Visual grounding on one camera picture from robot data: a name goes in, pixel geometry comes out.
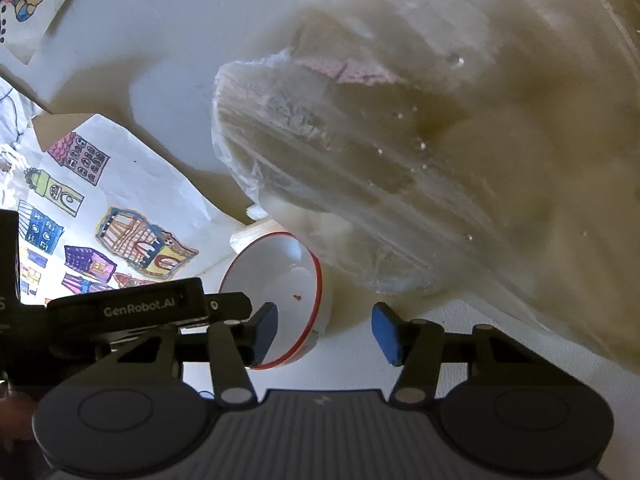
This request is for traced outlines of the person's left hand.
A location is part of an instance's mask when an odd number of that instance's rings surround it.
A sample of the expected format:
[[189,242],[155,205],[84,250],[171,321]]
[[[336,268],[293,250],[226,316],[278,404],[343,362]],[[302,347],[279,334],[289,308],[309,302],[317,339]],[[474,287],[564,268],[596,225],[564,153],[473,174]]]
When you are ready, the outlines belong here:
[[12,389],[7,382],[1,384],[0,420],[1,448],[11,453],[17,441],[34,438],[32,416],[37,403],[26,394]]

